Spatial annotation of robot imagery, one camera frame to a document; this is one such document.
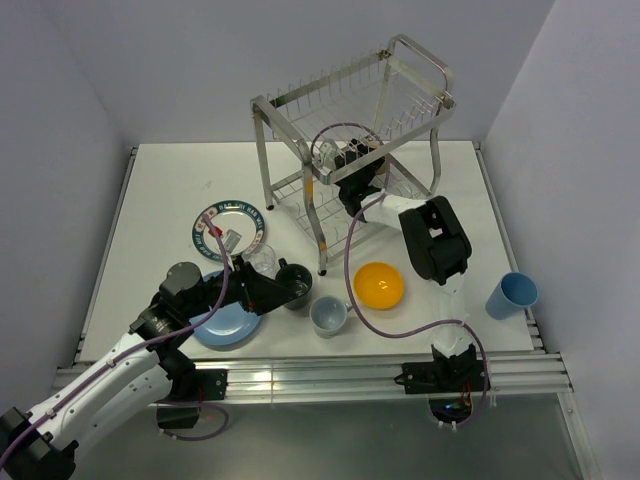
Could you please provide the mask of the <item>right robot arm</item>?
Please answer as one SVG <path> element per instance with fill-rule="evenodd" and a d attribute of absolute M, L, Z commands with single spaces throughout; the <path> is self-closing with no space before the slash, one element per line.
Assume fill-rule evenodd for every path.
<path fill-rule="evenodd" d="M 403 237 L 410 264 L 422 279 L 444 289 L 448 300 L 445 314 L 427 325 L 401 333 L 385 332 L 354 310 L 364 326 L 386 339 L 405 339 L 430 331 L 432 360 L 410 363 L 397 377 L 408 393 L 485 393 L 490 388 L 488 362 L 478 335 L 466 321 L 462 285 L 472 254 L 471 242 L 448 199 L 435 196 L 415 200 L 393 195 L 387 185 L 388 160 L 376 160 L 338 182 L 339 199 L 352 217 L 343 260 L 348 297 L 355 298 L 350 278 L 350 250 L 355 227 L 360 222 L 398 230 Z"/>

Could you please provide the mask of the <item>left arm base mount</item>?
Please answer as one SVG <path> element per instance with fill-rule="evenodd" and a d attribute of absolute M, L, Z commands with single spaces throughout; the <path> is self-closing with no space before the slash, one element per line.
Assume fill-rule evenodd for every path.
<path fill-rule="evenodd" d="M 227 385 L 226 369 L 196 369 L 189 380 L 181 381 L 167 397 L 155 402 L 159 434 L 181 442 L 201 442 L 223 434 L 229 427 L 230 414 L 217 401 L 225 399 Z M 214 420 L 221 420 L 215 430 L 200 435 L 185 434 L 211 412 Z"/>

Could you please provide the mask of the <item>orange bowl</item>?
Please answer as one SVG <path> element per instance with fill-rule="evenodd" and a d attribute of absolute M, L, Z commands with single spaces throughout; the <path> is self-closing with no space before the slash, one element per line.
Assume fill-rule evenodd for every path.
<path fill-rule="evenodd" d="M 397 305 L 405 291 L 402 275 L 383 262 L 370 262 L 360 267 L 353 278 L 353 288 L 363 304 L 377 310 Z"/>

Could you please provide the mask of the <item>grey ceramic cup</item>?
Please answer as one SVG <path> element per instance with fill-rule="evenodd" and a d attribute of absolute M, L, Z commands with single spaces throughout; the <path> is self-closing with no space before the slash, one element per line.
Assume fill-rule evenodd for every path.
<path fill-rule="evenodd" d="M 324 339 L 333 338 L 346 325 L 353 306 L 334 296 L 316 299 L 309 310 L 315 333 Z"/>

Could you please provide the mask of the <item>brown and black bowl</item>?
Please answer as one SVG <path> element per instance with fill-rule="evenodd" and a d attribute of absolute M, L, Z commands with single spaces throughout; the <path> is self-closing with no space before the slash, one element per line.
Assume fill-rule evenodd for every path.
<path fill-rule="evenodd" d="M 371 152 L 375 152 L 376 150 L 377 150 L 376 146 L 362 145 L 362 146 L 359 147 L 359 151 L 363 155 L 367 155 L 367 154 L 369 154 Z M 378 158 L 377 160 L 371 162 L 366 167 L 364 167 L 363 170 L 368 175 L 377 176 L 377 175 L 380 175 L 384 171 L 385 164 L 386 164 L 386 157 L 382 156 L 382 157 Z"/>

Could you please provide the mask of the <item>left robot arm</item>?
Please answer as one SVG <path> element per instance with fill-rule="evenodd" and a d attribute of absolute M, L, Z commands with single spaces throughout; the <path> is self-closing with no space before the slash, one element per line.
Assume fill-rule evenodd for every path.
<path fill-rule="evenodd" d="M 196 391 L 195 365 L 180 350 L 195 328 L 192 318 L 208 320 L 228 304 L 263 315 L 299 296 L 241 257 L 209 278 L 192 262 L 173 265 L 150 305 L 100 360 L 28 411 L 2 415 L 2 470 L 12 479 L 70 478 L 82 442 L 150 403 Z"/>

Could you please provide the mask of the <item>dark green mug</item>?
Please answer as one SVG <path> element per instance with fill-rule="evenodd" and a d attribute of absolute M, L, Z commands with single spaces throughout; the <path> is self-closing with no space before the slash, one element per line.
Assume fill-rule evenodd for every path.
<path fill-rule="evenodd" d="M 278 260 L 279 270 L 275 280 L 295 294 L 295 298 L 284 305 L 288 310 L 300 310 L 311 300 L 313 275 L 303 265 L 289 264 L 285 258 Z"/>

